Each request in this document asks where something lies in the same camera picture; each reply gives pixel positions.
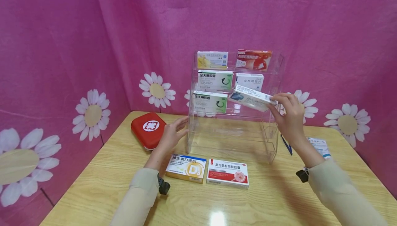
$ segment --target black wristwatch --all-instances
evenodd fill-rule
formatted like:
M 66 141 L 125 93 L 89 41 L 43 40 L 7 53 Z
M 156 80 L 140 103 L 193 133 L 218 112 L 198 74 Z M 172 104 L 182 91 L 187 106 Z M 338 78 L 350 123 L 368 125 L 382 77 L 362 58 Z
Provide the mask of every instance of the black wristwatch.
M 157 174 L 157 179 L 159 180 L 159 192 L 162 195 L 167 195 L 168 190 L 170 189 L 171 185 L 168 182 L 165 182 L 159 174 Z

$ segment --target pink backdrop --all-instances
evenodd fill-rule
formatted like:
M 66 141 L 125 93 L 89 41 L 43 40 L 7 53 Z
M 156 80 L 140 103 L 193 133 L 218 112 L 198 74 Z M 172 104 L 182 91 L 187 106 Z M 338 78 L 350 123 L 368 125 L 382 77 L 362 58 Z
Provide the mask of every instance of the pink backdrop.
M 397 196 L 396 12 L 397 0 L 0 0 L 0 163 L 21 148 L 40 159 L 0 184 L 0 225 L 38 225 L 129 111 L 186 114 L 196 50 L 281 51 L 305 124 L 339 130 Z

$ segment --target person's right hand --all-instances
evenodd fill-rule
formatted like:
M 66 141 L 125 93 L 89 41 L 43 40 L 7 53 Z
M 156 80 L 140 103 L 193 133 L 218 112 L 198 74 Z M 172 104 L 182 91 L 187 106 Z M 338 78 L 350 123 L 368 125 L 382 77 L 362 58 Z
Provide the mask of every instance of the person's right hand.
M 294 142 L 299 142 L 299 140 L 305 138 L 303 133 L 303 116 L 305 114 L 305 109 L 300 105 L 298 98 L 293 94 L 278 93 L 272 96 L 271 100 L 278 101 L 279 104 L 282 104 L 285 108 L 286 114 L 281 115 L 272 104 L 267 105 L 275 118 L 280 133 L 285 140 L 294 147 Z

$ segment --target acrylic display rack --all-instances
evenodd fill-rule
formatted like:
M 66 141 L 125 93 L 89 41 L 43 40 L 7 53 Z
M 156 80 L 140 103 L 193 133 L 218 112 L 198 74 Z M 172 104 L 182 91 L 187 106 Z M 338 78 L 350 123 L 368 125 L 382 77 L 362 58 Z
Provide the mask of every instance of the acrylic display rack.
M 236 68 L 237 52 L 229 52 L 228 69 L 233 72 L 232 88 L 236 73 L 263 74 L 261 92 L 274 95 L 281 91 L 284 74 L 284 57 L 273 52 L 266 72 Z M 257 111 L 246 106 L 227 102 L 226 113 L 195 111 L 193 91 L 198 83 L 197 54 L 194 55 L 189 106 L 189 134 L 186 151 L 190 155 L 201 155 L 235 161 L 257 161 L 272 163 L 277 153 L 278 128 L 269 110 Z M 212 91 L 230 94 L 230 90 Z

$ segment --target white medicine box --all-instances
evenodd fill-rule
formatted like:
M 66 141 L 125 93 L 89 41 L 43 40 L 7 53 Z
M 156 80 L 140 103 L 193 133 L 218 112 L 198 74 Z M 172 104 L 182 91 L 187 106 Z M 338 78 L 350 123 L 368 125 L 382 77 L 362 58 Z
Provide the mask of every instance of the white medicine box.
M 256 91 L 262 90 L 264 76 L 263 74 L 236 74 L 236 84 L 241 85 L 246 88 L 251 88 Z

